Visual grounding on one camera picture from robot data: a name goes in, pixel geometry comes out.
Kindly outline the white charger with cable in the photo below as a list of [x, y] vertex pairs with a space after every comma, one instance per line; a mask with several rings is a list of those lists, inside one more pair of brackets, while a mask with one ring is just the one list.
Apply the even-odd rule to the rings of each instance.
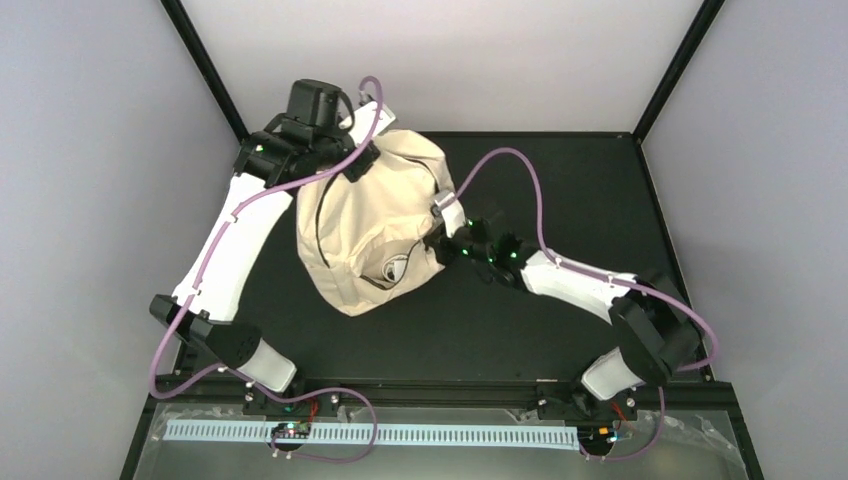
[[399, 282], [406, 273], [408, 261], [407, 255], [395, 255], [387, 259], [381, 267], [383, 278], [390, 283]]

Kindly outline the beige canvas backpack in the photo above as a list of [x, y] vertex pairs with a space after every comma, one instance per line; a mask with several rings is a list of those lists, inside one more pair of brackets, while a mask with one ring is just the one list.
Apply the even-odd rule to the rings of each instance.
[[[336, 174], [299, 189], [297, 252], [321, 297], [339, 312], [365, 314], [429, 282], [443, 267], [428, 250], [437, 226], [433, 197], [454, 191], [444, 151], [411, 130], [378, 136], [381, 154], [358, 182]], [[381, 272], [392, 256], [407, 255], [397, 283]]]

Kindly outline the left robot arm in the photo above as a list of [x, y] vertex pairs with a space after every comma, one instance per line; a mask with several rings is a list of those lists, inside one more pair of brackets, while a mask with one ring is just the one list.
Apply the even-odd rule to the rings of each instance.
[[173, 338], [213, 355], [209, 372], [225, 369], [270, 393], [284, 392], [295, 364], [250, 323], [238, 322], [240, 299], [253, 266], [279, 218], [305, 185], [349, 173], [364, 175], [376, 159], [373, 139], [395, 119], [384, 105], [381, 82], [364, 77], [354, 107], [338, 86], [294, 82], [284, 112], [241, 143], [227, 195], [212, 230], [185, 277], [170, 294], [159, 294], [149, 311], [166, 328], [149, 370], [153, 397], [174, 397], [200, 379], [163, 392], [156, 374], [164, 347]]

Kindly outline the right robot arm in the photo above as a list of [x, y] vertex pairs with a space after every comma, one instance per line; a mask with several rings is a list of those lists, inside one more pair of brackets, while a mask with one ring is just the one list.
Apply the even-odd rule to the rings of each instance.
[[569, 392], [578, 416], [598, 417], [625, 390], [666, 385], [697, 350], [696, 323], [683, 312], [679, 292], [666, 276], [605, 272], [561, 257], [498, 231], [486, 219], [467, 218], [449, 190], [435, 195], [431, 211], [440, 225], [426, 243], [440, 263], [467, 259], [487, 281], [563, 301], [612, 327], [615, 346], [579, 374]]

